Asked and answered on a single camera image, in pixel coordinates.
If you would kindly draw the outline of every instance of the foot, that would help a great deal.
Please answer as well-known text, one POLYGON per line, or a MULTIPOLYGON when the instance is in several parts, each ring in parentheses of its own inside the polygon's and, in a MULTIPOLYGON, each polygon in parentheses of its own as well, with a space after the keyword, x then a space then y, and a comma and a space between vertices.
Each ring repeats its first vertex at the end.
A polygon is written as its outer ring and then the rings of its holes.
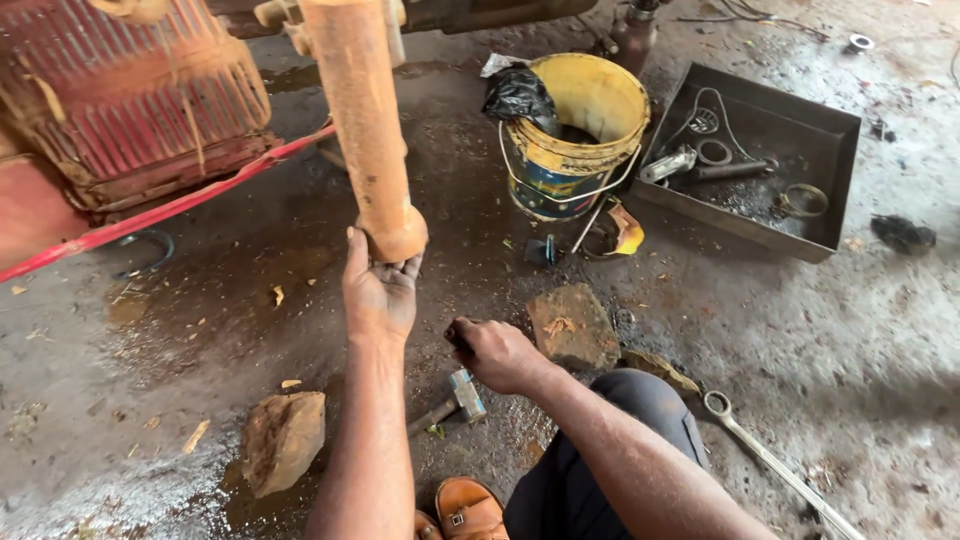
POLYGON ((414 514, 414 540, 444 540, 437 522, 419 510, 414 514))
POLYGON ((444 480, 437 490, 437 515, 447 540, 509 540, 503 503, 476 479, 444 480))

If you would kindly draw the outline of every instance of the orange rusted cylinder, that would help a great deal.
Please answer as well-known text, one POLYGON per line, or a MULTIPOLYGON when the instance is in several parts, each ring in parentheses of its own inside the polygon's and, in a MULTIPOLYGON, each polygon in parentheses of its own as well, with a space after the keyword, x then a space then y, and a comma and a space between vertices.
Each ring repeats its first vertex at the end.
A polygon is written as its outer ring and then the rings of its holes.
POLYGON ((382 1, 300 0, 300 12, 360 207, 357 226, 373 259, 410 258, 427 232, 410 204, 382 1))

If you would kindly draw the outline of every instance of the knee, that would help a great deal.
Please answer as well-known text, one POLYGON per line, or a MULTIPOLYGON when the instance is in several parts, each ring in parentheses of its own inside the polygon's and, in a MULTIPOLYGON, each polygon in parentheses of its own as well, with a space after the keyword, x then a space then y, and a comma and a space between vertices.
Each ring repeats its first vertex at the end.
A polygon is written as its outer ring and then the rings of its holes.
POLYGON ((615 369, 598 377, 590 389, 644 424, 682 419, 689 409, 663 379, 637 369, 615 369))

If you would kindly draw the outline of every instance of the wet floor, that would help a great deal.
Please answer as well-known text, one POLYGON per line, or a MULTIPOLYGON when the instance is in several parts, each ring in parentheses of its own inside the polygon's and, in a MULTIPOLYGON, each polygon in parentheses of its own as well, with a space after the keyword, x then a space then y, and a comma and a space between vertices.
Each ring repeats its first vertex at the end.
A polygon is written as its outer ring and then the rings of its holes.
MULTIPOLYGON (((697 61, 882 116, 897 131, 895 143, 861 134, 849 242, 817 266, 630 198, 646 231, 636 256, 567 259, 550 272, 525 263, 527 238, 554 233, 563 247, 579 224, 538 224, 514 208, 495 128, 479 113, 485 82, 476 74, 490 51, 535 58, 586 48, 589 34, 562 20, 405 38, 409 63, 396 90, 411 197, 431 231, 406 350, 408 415, 445 398, 456 363, 441 332, 455 315, 526 327, 526 300, 584 281, 611 313, 634 315, 618 317, 626 346, 727 393, 740 423, 868 537, 956 536, 960 191, 951 149, 960 141, 947 126, 960 96, 948 75, 960 12, 895 0, 870 10, 793 0, 768 8, 819 25, 831 41, 776 25, 675 22, 706 9, 678 1, 662 13, 643 82, 662 102, 697 61), (846 36, 863 29, 877 49, 842 55, 846 36), (901 258, 873 241, 870 215, 894 212, 938 231, 928 258, 901 258)), ((590 17, 608 24, 610 9, 590 17)), ((308 61, 284 37, 250 46, 273 94, 272 128, 287 139, 315 129, 327 110, 308 61)), ((155 246, 136 243, 7 283, 28 290, 0 291, 0 532, 299 538, 339 421, 339 276, 354 218, 346 175, 309 151, 163 222, 177 252, 154 274, 113 279, 156 257, 155 246), (289 379, 302 383, 281 389, 289 379), (256 501, 239 475, 239 430, 263 397, 301 390, 327 394, 328 444, 297 485, 256 501), (209 429, 184 455, 205 420, 209 429)), ((529 402, 480 392, 484 423, 450 422, 443 440, 411 441, 421 507, 459 474, 506 500, 549 443, 555 428, 529 402)), ((739 503, 781 536, 816 529, 781 480, 718 427, 701 429, 713 474, 739 503)))

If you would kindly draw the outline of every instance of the yellow bucket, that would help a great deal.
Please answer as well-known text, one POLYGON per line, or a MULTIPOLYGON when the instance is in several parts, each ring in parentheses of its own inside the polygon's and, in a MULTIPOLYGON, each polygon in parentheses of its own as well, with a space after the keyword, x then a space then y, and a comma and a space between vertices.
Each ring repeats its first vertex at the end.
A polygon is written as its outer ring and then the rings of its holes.
POLYGON ((533 61, 530 68, 556 103, 561 123, 584 130, 599 143, 566 142, 517 118, 506 123, 508 145, 501 123, 511 196, 538 219, 571 219, 626 178, 650 122, 650 102, 629 71, 591 55, 551 55, 533 61), (613 170, 627 160, 630 165, 611 182, 613 170))

